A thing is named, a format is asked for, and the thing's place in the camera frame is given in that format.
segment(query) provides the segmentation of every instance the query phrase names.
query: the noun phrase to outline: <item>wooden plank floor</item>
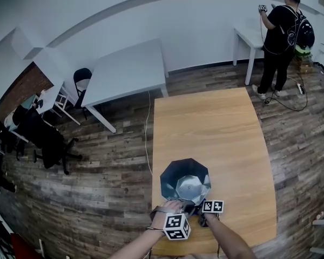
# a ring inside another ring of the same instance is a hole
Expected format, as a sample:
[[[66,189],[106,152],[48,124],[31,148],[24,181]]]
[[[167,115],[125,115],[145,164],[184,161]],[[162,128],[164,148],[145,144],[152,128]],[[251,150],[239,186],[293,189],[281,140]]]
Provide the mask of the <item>wooden plank floor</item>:
[[[247,64],[222,66],[175,74],[168,79],[170,95],[243,87]],[[298,80],[290,69],[289,75]],[[255,64],[252,82],[258,84],[262,64]],[[324,74],[303,77],[308,106],[290,111],[276,101],[268,106],[248,87],[261,122],[273,169],[278,216],[276,239],[257,246],[258,258],[320,258],[308,248],[324,247],[324,228],[311,226],[324,211]],[[152,162],[153,99],[147,127],[147,149]],[[281,101],[302,107],[305,96],[298,94],[288,79]],[[106,118],[117,128],[112,134],[92,116],[86,121],[79,110],[71,114],[78,126],[64,117],[57,128],[67,139],[78,137],[72,151],[83,160],[68,161],[69,176],[60,167],[44,169],[32,162],[29,144],[20,161],[7,155],[4,166],[9,179],[19,186],[17,194],[2,190],[0,212],[11,228],[38,247],[45,243],[49,258],[107,258],[136,238],[149,224],[151,174],[144,147],[148,93],[102,104]]]

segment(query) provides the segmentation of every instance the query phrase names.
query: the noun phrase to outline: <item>white wall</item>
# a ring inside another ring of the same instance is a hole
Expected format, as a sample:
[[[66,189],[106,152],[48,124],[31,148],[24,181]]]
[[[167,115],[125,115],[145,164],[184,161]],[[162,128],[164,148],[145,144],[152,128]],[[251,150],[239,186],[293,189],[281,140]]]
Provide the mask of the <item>white wall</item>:
[[[0,0],[0,41],[20,26],[34,43],[49,46],[34,61],[51,81],[64,80],[76,97],[72,82],[76,69],[92,69],[101,56],[152,38],[161,38],[169,71],[230,61],[233,25],[259,30],[258,4],[279,2],[282,0]],[[324,8],[318,0],[302,3],[316,32],[313,53],[322,62],[324,55],[318,55],[318,49],[324,42]],[[244,44],[239,57],[248,58]],[[27,66],[4,43],[0,44],[3,62],[0,95]]]

